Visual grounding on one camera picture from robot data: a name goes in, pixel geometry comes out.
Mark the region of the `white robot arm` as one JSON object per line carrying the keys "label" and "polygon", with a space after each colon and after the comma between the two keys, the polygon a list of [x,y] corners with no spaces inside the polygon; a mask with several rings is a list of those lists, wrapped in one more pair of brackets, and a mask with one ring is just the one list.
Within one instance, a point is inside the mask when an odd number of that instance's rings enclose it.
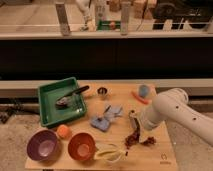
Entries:
{"label": "white robot arm", "polygon": [[130,112],[129,119],[139,132],[139,142],[145,142],[151,131],[169,118],[213,146],[213,118],[190,108],[188,101],[188,94],[183,89],[173,88],[158,93],[141,112]]}

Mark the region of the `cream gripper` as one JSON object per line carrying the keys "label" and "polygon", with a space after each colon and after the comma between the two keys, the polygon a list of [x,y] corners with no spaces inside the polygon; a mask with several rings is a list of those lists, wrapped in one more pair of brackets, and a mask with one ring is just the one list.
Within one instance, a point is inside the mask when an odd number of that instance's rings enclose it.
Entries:
{"label": "cream gripper", "polygon": [[129,119],[134,130],[137,130],[139,133],[139,142],[144,143],[150,137],[150,132],[147,131],[141,124],[139,120],[139,114],[134,110],[129,112]]}

